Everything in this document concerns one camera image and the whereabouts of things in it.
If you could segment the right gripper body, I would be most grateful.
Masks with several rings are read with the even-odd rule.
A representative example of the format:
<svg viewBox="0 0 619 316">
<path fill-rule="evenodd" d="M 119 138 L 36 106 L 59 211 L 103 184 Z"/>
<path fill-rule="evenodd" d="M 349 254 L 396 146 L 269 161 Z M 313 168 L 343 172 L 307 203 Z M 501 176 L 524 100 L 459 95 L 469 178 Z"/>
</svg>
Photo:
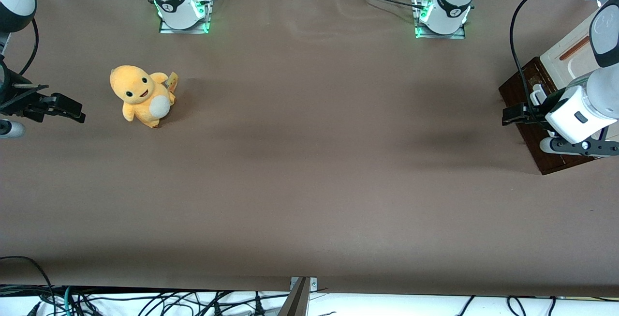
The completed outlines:
<svg viewBox="0 0 619 316">
<path fill-rule="evenodd" d="M 8 84 L 1 82 L 0 85 L 0 113 L 1 116 L 20 116 L 29 120 L 35 118 L 25 111 L 32 102 L 35 93 L 35 84 Z"/>
</svg>

